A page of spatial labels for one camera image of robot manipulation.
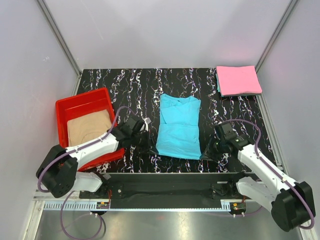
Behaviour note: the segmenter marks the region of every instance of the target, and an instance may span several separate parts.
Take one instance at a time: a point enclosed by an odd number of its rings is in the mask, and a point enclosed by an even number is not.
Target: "folded pink towel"
[[[217,66],[218,84],[223,96],[262,93],[255,66]]]

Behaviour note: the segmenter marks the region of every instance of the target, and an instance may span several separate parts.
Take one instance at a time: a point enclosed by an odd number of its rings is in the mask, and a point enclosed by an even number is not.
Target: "marble pattern tabletop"
[[[201,100],[199,113],[199,141],[203,152],[217,123],[229,119],[244,119],[257,124],[262,137],[259,148],[275,163],[265,124],[254,96],[221,97],[217,91],[215,68],[151,68],[151,69],[85,69],[77,94],[106,87],[113,108],[128,106],[139,116],[149,117],[151,137],[157,142],[159,103],[161,94]],[[118,122],[128,119],[122,110]],[[246,123],[232,123],[239,133],[257,139],[258,131]],[[92,171],[100,173],[222,173],[250,171],[236,158],[221,154],[213,161],[186,160],[168,156],[140,154],[132,146],[126,149],[123,159],[105,163]]]

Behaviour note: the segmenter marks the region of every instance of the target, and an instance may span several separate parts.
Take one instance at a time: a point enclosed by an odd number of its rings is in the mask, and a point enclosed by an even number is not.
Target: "folded beige towel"
[[[67,122],[69,147],[93,140],[111,128],[107,110],[93,112]]]

